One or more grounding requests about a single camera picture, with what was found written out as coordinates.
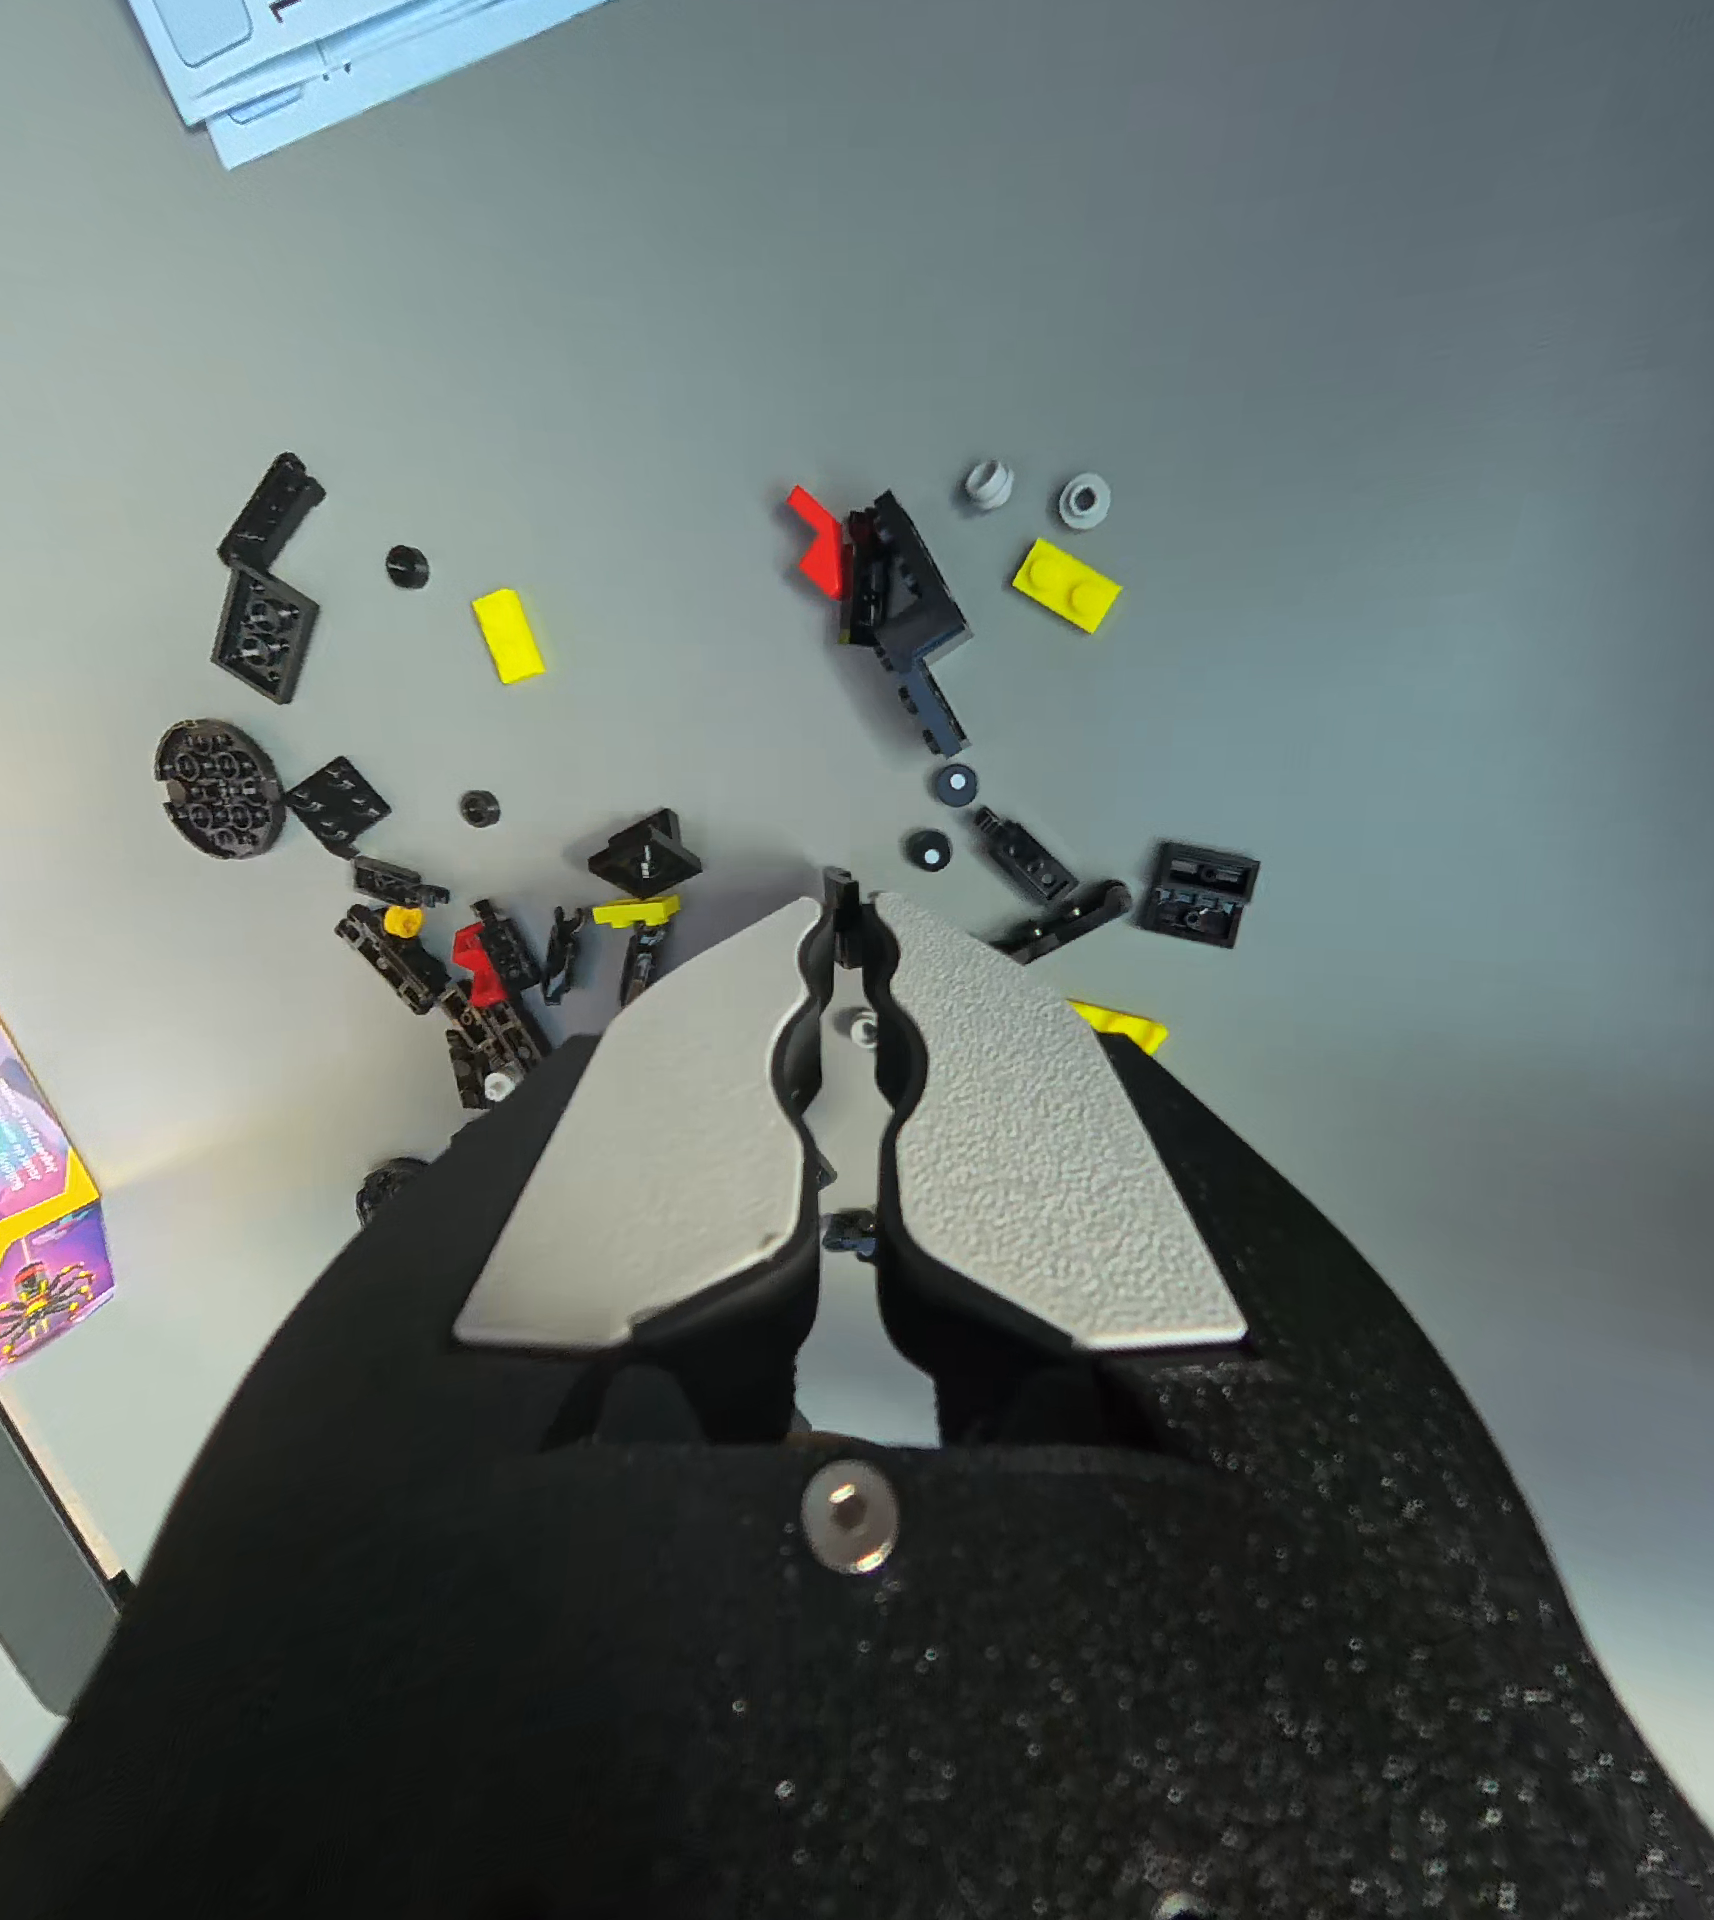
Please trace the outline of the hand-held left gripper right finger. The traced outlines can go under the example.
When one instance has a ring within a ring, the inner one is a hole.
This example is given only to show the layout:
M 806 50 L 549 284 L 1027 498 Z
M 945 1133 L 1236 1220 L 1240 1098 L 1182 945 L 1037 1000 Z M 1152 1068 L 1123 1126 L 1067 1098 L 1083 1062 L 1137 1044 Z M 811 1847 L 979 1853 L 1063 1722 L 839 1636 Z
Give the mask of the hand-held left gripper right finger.
M 1113 1360 L 1218 1357 L 1249 1321 L 1109 1047 L 1053 988 L 898 891 L 862 906 L 888 1102 L 877 1301 L 941 1447 L 1031 1385 L 1105 1436 Z

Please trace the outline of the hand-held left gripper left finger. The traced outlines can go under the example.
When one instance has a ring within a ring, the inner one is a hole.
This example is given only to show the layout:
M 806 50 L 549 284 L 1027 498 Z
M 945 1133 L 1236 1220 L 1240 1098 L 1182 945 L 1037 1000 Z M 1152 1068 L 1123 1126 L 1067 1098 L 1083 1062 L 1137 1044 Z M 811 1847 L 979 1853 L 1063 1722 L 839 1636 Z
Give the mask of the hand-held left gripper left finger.
M 781 1442 L 822 1294 L 822 1091 L 836 909 L 798 898 L 613 1016 L 454 1335 L 654 1363 L 710 1442 Z

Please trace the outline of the black rounded bar brick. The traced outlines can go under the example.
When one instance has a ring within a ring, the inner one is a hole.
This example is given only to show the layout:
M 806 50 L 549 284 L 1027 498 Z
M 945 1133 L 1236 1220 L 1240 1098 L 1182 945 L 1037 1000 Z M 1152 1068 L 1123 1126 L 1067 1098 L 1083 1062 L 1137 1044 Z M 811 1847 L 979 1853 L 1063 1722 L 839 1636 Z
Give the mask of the black rounded bar brick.
M 991 937 L 991 949 L 1020 968 L 1037 968 L 1038 960 L 1062 953 L 1063 945 L 1079 945 L 1083 937 L 1126 919 L 1129 909 L 1133 909 L 1129 882 L 1123 881 L 1085 882 L 1079 898 L 1053 906 L 1053 911 Z

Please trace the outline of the black wedge brick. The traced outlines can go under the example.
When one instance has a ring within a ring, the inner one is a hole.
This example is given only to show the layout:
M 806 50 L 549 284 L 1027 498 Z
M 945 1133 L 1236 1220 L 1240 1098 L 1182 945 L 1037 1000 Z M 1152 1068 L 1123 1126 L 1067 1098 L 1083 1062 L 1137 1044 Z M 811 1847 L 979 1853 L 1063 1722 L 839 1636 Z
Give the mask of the black wedge brick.
M 654 810 L 613 831 L 609 841 L 589 856 L 589 871 L 628 899 L 656 899 L 702 876 L 702 860 L 684 841 L 679 816 Z

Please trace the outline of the black narrow studded plate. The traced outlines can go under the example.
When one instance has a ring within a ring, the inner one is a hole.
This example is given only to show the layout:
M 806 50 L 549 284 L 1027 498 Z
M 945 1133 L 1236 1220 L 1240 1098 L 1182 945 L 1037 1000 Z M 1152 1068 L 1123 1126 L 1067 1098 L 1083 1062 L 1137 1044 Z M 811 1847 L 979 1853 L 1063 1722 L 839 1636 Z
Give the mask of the black narrow studded plate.
M 1079 891 L 1072 867 L 1016 819 L 973 807 L 972 827 L 979 852 L 1023 899 L 1062 906 Z

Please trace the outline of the cluster of black toy bricks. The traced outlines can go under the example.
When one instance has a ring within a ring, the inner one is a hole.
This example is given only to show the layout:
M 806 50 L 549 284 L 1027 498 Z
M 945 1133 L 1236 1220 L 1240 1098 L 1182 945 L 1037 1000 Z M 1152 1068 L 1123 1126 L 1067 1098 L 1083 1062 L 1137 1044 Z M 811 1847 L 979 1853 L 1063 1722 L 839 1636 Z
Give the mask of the cluster of black toy bricks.
M 549 1056 L 556 1044 L 541 1021 L 534 1016 L 534 1000 L 556 1008 L 575 988 L 579 945 L 584 935 L 598 924 L 590 909 L 556 909 L 549 937 L 541 949 L 534 949 L 526 931 L 506 909 L 497 909 L 493 899 L 476 899 L 470 924 L 486 919 L 493 931 L 493 960 L 509 988 L 509 1000 L 500 1008 L 481 1013 L 466 1003 L 466 973 L 454 968 L 454 960 L 436 960 L 436 949 L 424 945 L 424 935 L 415 940 L 395 940 L 381 935 L 386 906 L 421 906 L 424 911 L 432 911 L 448 906 L 448 890 L 424 881 L 415 867 L 366 852 L 351 860 L 351 882 L 359 891 L 359 906 L 351 906 L 338 919 L 338 937 L 391 988 L 391 995 L 413 1016 L 440 1016 L 448 1023 L 444 1044 L 460 1105 L 491 1112 L 486 1075 L 500 1068 L 526 1083 L 534 1066 Z M 654 960 L 668 924 L 625 935 L 625 1000 L 634 1000 L 654 984 Z

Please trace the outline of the black angled studded plate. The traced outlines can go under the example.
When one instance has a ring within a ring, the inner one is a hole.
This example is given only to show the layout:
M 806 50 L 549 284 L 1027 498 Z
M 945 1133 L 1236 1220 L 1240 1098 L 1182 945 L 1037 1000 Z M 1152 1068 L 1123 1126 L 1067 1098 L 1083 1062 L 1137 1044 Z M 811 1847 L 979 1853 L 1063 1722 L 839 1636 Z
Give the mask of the black angled studded plate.
M 285 789 L 285 807 L 326 852 L 340 860 L 359 860 L 361 833 L 391 819 L 391 800 L 351 757 L 335 757 L 318 773 L 290 781 Z

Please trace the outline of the yellow slope brick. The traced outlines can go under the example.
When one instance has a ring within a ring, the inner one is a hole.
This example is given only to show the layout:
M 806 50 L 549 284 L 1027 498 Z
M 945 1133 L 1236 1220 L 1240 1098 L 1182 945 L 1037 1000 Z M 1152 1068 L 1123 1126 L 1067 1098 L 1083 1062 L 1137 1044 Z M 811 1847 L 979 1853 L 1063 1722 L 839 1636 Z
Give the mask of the yellow slope brick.
M 534 615 L 526 611 L 514 588 L 493 588 L 471 602 L 471 620 L 481 628 L 493 679 L 516 685 L 545 675 L 541 640 Z

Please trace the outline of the black stepped brick assembly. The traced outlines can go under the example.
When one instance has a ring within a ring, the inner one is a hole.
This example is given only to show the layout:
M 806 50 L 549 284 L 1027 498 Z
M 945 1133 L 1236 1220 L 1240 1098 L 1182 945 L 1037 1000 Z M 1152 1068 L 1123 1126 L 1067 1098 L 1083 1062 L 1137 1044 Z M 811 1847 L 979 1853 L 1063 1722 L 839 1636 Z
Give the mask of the black stepped brick assembly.
M 972 735 L 932 662 L 972 638 L 972 620 L 890 488 L 844 517 L 844 562 L 844 640 L 871 648 L 932 757 L 962 757 Z

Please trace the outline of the yellow two stud plate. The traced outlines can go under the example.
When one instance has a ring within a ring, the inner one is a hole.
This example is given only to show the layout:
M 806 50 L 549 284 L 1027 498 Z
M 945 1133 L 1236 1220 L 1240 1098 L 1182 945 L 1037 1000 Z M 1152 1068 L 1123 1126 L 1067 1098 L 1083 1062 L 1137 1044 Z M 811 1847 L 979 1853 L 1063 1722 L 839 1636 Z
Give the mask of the yellow two stud plate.
M 1090 638 L 1105 626 L 1109 608 L 1123 597 L 1118 578 L 1050 538 L 1037 538 L 1023 550 L 1012 588 Z

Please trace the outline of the red angled brick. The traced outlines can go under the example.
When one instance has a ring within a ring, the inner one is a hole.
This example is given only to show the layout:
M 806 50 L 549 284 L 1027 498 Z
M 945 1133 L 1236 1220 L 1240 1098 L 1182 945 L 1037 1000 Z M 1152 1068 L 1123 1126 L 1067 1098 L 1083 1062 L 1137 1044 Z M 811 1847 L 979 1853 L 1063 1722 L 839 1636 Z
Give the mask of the red angled brick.
M 852 588 L 852 538 L 845 521 L 811 488 L 794 484 L 787 509 L 806 525 L 798 570 L 829 602 L 845 602 Z

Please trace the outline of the black square studded plate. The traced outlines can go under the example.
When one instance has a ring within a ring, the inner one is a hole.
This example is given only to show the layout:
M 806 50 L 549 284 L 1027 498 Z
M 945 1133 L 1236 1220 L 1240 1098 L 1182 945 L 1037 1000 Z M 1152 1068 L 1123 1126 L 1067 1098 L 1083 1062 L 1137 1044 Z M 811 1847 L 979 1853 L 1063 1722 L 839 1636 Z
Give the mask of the black square studded plate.
M 215 665 L 277 708 L 286 708 L 318 632 L 318 611 L 318 602 L 301 588 L 247 562 L 229 562 Z

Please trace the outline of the blue instruction booklet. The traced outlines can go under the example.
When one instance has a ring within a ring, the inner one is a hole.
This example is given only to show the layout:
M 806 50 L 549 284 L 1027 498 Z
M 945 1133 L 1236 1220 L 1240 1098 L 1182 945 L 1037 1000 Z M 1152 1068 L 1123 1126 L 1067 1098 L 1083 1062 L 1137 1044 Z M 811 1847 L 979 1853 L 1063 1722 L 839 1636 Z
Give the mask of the blue instruction booklet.
M 130 0 L 174 111 L 242 168 L 526 44 L 590 0 Z

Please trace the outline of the black square bracket brick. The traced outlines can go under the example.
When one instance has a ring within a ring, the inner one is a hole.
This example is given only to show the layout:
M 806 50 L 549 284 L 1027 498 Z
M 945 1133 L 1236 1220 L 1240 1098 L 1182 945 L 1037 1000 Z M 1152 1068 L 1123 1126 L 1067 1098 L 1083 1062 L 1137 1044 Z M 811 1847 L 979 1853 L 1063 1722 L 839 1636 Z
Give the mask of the black square bracket brick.
M 1133 924 L 1155 937 L 1233 949 L 1258 871 L 1253 856 L 1164 837 Z

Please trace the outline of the black long bracket brick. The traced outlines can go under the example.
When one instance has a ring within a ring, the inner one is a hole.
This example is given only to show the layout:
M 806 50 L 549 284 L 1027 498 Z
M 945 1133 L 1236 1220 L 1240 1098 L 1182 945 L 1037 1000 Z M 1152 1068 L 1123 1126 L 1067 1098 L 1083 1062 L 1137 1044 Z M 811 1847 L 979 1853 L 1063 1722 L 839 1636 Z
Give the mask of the black long bracket brick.
M 301 521 L 326 503 L 326 484 L 295 453 L 278 453 L 219 542 L 229 570 L 270 577 Z

